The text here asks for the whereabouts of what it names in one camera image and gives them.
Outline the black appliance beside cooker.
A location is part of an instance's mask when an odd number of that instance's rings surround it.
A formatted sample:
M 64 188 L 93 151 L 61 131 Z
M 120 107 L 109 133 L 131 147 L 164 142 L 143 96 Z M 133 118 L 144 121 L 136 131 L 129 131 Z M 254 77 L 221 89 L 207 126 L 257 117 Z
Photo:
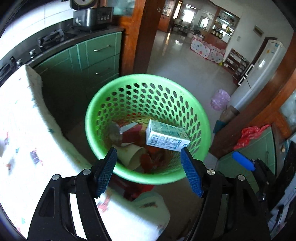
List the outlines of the black appliance beside cooker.
M 113 18 L 113 7 L 97 8 L 96 24 L 110 24 Z

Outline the green perforated trash basket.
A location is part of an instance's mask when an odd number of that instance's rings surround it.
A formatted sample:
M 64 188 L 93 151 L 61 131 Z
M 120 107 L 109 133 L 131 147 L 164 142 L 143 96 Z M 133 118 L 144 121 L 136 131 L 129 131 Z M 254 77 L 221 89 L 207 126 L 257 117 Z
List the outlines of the green perforated trash basket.
M 104 85 L 85 117 L 88 143 L 99 159 L 116 147 L 114 173 L 150 185 L 185 177 L 180 150 L 204 160 L 211 144 L 202 105 L 185 88 L 155 75 L 133 74 Z

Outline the purple plastic bag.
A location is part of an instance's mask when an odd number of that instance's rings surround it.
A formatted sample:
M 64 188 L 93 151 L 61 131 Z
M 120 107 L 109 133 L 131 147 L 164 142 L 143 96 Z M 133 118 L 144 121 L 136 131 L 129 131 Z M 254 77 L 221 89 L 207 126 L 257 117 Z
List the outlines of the purple plastic bag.
M 216 111 L 225 110 L 230 101 L 230 95 L 223 89 L 219 89 L 215 92 L 211 98 L 211 107 Z

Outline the green kitchen cabinet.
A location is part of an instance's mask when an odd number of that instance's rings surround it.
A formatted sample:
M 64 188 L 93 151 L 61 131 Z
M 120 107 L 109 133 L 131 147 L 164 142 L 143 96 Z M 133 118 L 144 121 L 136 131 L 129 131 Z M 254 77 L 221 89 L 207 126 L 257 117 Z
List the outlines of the green kitchen cabinet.
M 57 118 L 85 114 L 92 97 L 119 73 L 122 32 L 75 44 L 37 65 L 42 93 L 50 113 Z

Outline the white refrigerator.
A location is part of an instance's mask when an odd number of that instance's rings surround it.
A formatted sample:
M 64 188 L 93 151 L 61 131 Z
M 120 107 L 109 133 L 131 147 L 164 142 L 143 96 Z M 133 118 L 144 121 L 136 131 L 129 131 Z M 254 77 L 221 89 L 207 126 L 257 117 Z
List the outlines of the white refrigerator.
M 286 51 L 282 42 L 269 40 L 258 60 L 243 80 L 239 81 L 239 87 L 231 95 L 229 105 L 239 112 L 243 111 L 273 77 Z

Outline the black gas stove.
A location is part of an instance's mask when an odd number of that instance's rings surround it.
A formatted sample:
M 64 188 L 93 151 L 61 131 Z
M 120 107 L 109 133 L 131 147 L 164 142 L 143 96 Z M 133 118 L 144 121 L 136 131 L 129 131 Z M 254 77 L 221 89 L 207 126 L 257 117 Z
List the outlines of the black gas stove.
M 1 82 L 6 81 L 20 66 L 66 39 L 62 29 L 49 28 L 23 40 L 1 58 Z

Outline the patterned white tablecloth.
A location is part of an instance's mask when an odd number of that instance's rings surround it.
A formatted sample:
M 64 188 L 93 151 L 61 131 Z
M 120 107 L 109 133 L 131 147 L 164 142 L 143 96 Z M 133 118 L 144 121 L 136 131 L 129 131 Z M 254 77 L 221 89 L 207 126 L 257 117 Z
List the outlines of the patterned white tablecloth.
M 75 176 L 90 163 L 64 138 L 42 96 L 40 75 L 24 65 L 1 86 L 1 205 L 26 237 L 50 178 Z M 156 192 L 128 201 L 111 188 L 95 200 L 113 240 L 157 240 L 170 213 Z

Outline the wooden door frame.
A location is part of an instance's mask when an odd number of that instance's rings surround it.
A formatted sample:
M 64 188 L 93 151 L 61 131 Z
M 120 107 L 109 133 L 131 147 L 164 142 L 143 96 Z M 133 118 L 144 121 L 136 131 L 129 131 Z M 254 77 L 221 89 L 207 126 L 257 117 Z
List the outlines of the wooden door frame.
M 115 17 L 115 24 L 124 28 L 120 76 L 147 72 L 164 5 L 164 0 L 136 1 L 132 16 Z

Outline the red plastic bag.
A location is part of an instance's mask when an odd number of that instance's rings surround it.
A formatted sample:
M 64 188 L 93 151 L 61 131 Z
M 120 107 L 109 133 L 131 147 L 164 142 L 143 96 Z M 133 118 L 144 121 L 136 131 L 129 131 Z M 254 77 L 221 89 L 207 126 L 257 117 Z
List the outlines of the red plastic bag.
M 251 140 L 255 140 L 255 139 L 259 138 L 262 135 L 262 133 L 269 127 L 270 127 L 270 125 L 267 124 L 262 127 L 250 126 L 250 127 L 244 128 L 241 131 L 240 139 L 237 141 L 237 143 L 233 147 L 233 149 L 238 150 L 238 149 L 248 146 Z

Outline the wooden shoe shelf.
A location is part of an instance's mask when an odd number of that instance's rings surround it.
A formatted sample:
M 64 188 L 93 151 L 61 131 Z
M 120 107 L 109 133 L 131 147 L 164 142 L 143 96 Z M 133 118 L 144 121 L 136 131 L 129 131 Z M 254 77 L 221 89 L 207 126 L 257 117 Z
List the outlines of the wooden shoe shelf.
M 222 67 L 231 73 L 234 83 L 238 84 L 249 65 L 249 61 L 232 48 Z

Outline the white paper cup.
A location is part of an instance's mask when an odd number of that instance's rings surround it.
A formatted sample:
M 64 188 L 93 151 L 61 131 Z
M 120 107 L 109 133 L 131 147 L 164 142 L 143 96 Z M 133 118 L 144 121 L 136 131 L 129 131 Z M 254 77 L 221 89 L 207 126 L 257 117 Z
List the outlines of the white paper cup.
M 134 144 L 115 148 L 119 161 L 130 170 L 135 170 L 140 166 L 140 158 L 146 153 L 145 148 Z

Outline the red snack wrapper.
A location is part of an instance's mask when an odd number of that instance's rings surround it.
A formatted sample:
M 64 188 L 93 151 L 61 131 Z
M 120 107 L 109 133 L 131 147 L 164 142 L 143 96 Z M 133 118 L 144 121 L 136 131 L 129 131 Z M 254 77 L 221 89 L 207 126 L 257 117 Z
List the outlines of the red snack wrapper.
M 172 156 L 172 151 L 145 146 L 146 152 L 140 156 L 140 166 L 144 173 L 152 173 L 158 169 L 165 168 Z

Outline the open rice cooker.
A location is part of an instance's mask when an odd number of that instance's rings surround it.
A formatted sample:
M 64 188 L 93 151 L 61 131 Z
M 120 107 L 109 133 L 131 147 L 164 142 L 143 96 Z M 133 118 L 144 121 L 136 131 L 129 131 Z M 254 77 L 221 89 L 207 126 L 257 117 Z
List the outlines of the open rice cooker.
M 73 12 L 73 27 L 83 31 L 92 30 L 97 17 L 97 0 L 70 0 Z

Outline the white blue milk carton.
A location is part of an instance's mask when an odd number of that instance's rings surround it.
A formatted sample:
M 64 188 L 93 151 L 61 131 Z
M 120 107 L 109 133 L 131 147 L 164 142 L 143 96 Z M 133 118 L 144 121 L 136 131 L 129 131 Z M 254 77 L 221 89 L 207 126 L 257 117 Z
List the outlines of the white blue milk carton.
M 146 145 L 180 152 L 190 144 L 186 132 L 179 127 L 157 120 L 149 120 L 146 129 Z

